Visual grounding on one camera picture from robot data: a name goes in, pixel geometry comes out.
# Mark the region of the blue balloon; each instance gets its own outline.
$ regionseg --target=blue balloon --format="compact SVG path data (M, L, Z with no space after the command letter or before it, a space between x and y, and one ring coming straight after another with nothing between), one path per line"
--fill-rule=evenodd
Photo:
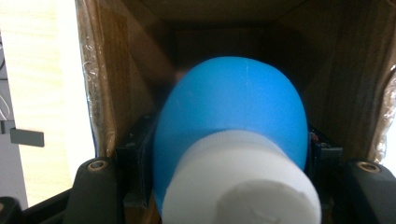
M199 139L226 130L262 134L304 169L307 124L290 81L273 66L255 60L211 59L179 81L160 116L153 152L154 194L160 214L185 151Z

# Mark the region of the cardboard wall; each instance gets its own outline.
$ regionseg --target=cardboard wall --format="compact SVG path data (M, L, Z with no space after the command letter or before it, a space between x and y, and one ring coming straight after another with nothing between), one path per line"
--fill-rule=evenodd
M78 12L100 155L111 156L139 116L161 109L191 67L234 55L281 70L308 121L346 159L373 157L395 62L390 1L78 0Z

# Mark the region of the screw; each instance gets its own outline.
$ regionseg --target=screw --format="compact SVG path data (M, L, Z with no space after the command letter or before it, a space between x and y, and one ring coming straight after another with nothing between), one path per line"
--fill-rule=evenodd
M93 161L88 165L88 170L99 171L107 167L107 165L108 165L107 161Z

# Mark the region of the white foam cylinder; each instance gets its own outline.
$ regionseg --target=white foam cylinder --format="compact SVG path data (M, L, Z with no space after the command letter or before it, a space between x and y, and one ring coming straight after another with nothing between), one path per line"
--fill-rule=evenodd
M266 137L214 133L181 159L163 201L164 224L320 223L306 175Z

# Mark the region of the cardboard box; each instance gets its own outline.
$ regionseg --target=cardboard box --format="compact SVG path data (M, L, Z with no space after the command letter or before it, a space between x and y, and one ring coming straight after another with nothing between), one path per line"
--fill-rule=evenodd
M161 109L192 66L217 56L269 63L295 85L309 122L369 155L395 62L390 1L78 1L92 127L112 155L136 119Z

